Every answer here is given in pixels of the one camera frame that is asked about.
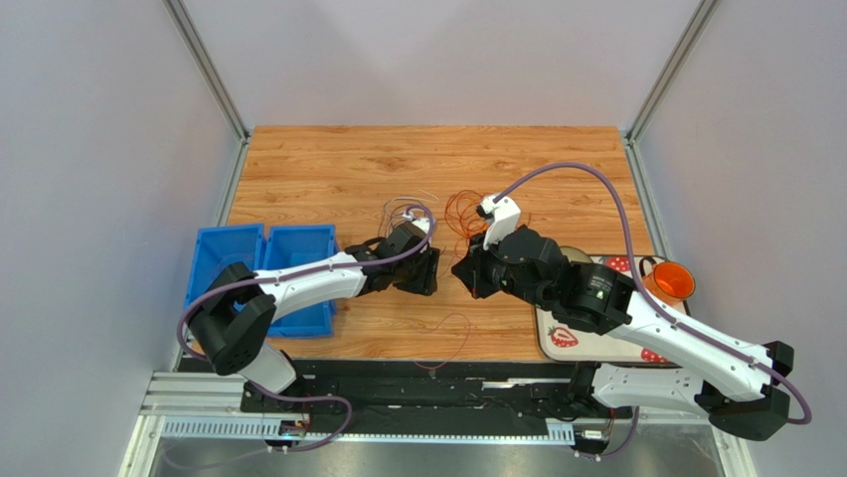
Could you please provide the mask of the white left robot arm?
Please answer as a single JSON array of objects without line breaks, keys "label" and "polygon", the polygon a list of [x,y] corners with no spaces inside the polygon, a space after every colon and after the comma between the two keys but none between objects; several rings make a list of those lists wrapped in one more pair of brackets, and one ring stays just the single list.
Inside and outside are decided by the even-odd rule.
[{"label": "white left robot arm", "polygon": [[267,343],[270,326],[313,305],[395,287],[429,296],[436,289],[438,249],[432,221],[418,218],[322,260],[252,271],[228,265],[184,310],[181,326],[219,376],[239,375],[280,393],[297,379],[289,358]]}]

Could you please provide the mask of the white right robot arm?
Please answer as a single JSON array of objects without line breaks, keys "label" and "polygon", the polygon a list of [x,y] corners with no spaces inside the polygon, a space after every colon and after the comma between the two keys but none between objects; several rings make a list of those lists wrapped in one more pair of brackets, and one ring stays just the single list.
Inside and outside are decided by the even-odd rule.
[{"label": "white right robot arm", "polygon": [[765,441],[788,424],[790,396],[777,382],[791,371],[788,345],[746,343],[699,324],[655,303],[625,274],[569,260],[554,240],[525,226],[497,244],[485,246],[483,239],[473,237],[466,256],[451,269],[472,297],[503,292],[572,330],[637,345],[673,365],[582,362],[570,380],[570,399],[704,415],[715,427],[752,441]]}]

